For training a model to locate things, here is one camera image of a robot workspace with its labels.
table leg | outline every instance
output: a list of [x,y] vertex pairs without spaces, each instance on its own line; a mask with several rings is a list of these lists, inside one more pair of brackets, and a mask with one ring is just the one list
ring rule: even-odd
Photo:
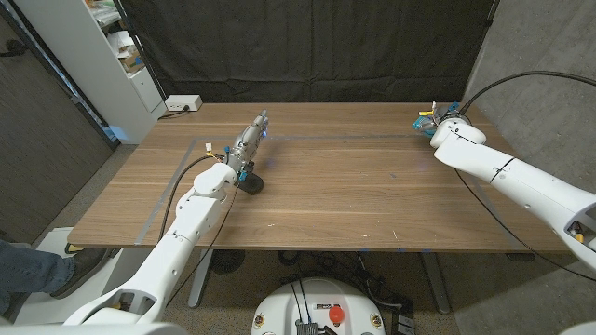
[[188,297],[188,306],[191,308],[197,308],[200,300],[201,294],[203,293],[203,288],[205,284],[207,284],[207,274],[209,273],[209,266],[211,264],[211,257],[213,256],[213,249],[209,250],[201,250],[200,257],[202,258],[205,253],[205,259],[201,261],[195,271],[195,278],[193,278],[193,286],[190,289],[190,295]]
[[443,275],[440,272],[437,254],[434,252],[423,252],[420,255],[422,264],[427,272],[430,289],[437,304],[437,310],[443,315],[449,314],[451,312],[451,305],[447,299],[447,289],[445,289]]

box on shelf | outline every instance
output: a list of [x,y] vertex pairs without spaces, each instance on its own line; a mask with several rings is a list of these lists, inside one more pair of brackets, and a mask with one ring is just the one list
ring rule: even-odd
[[134,74],[140,69],[142,69],[145,65],[142,63],[141,56],[139,55],[139,51],[134,51],[129,57],[118,59],[124,67],[124,70],[128,73]]

gray wall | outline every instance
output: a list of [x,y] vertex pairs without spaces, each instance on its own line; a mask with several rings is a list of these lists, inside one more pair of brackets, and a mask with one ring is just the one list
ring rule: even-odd
[[[530,70],[596,79],[596,1],[501,0],[463,101]],[[521,159],[596,193],[596,87],[527,76],[489,90],[476,105]]]

jeans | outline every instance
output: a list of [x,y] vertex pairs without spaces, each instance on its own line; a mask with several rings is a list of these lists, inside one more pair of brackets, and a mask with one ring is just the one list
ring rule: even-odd
[[64,286],[74,271],[73,258],[16,248],[0,240],[0,314],[8,309],[9,293],[52,293]]

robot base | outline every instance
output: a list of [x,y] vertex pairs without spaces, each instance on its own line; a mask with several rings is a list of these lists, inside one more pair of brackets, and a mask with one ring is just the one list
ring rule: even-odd
[[[254,314],[251,334],[299,335],[297,325],[307,324],[308,314],[318,328],[327,326],[332,330],[328,334],[385,334],[379,310],[357,289],[337,280],[320,277],[302,279],[302,288],[299,281],[294,281],[265,298]],[[345,317],[340,323],[334,324],[330,320],[330,309],[336,305],[341,307]]]

